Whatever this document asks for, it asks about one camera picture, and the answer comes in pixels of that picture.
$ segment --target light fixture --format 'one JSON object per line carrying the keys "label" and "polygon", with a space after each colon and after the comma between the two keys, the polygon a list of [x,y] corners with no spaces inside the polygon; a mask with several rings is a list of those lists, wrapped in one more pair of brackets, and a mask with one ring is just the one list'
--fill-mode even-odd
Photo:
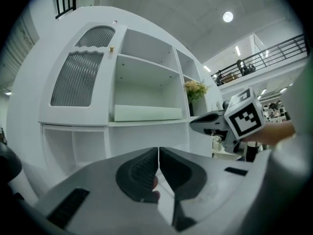
{"label": "light fixture", "polygon": [[224,13],[223,15],[223,20],[226,22],[226,23],[229,23],[233,20],[234,16],[233,16],[233,13],[227,11]]}
{"label": "light fixture", "polygon": [[239,47],[238,47],[238,46],[236,46],[236,47],[235,47],[235,49],[236,49],[236,51],[237,51],[238,56],[240,56],[240,55],[241,55],[241,53],[240,53]]}
{"label": "light fixture", "polygon": [[205,68],[208,72],[211,72],[211,70],[206,65],[203,68]]}

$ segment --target balcony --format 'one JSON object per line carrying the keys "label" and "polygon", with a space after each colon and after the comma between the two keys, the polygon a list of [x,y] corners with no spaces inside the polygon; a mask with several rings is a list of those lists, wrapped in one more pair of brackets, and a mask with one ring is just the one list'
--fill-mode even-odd
{"label": "balcony", "polygon": [[217,86],[225,87],[250,80],[266,72],[306,58],[307,48],[304,35],[299,35],[264,49],[212,75]]}

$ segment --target gray surface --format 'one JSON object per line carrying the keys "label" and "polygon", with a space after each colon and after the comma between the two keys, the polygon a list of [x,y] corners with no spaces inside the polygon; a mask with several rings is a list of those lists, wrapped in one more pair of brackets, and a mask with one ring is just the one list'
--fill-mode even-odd
{"label": "gray surface", "polygon": [[78,41],[76,46],[95,46],[107,47],[115,33],[115,30],[108,26],[99,26],[87,31],[83,37]]}
{"label": "gray surface", "polygon": [[90,106],[102,57],[99,53],[70,54],[55,84],[51,106]]}
{"label": "gray surface", "polygon": [[[157,211],[156,204],[134,202],[115,181],[115,174],[125,161],[148,149],[134,151],[115,158],[90,164],[55,188],[36,205],[48,216],[76,187],[90,190],[90,194],[70,221],[67,230],[76,234],[177,234]],[[262,182],[269,152],[257,156],[255,163],[220,161],[171,149],[176,154],[201,165],[207,172],[207,184],[192,200],[182,201],[187,216],[199,224],[181,234],[222,234],[228,227],[240,223],[254,200]],[[247,176],[225,172],[226,167],[249,170]]]}

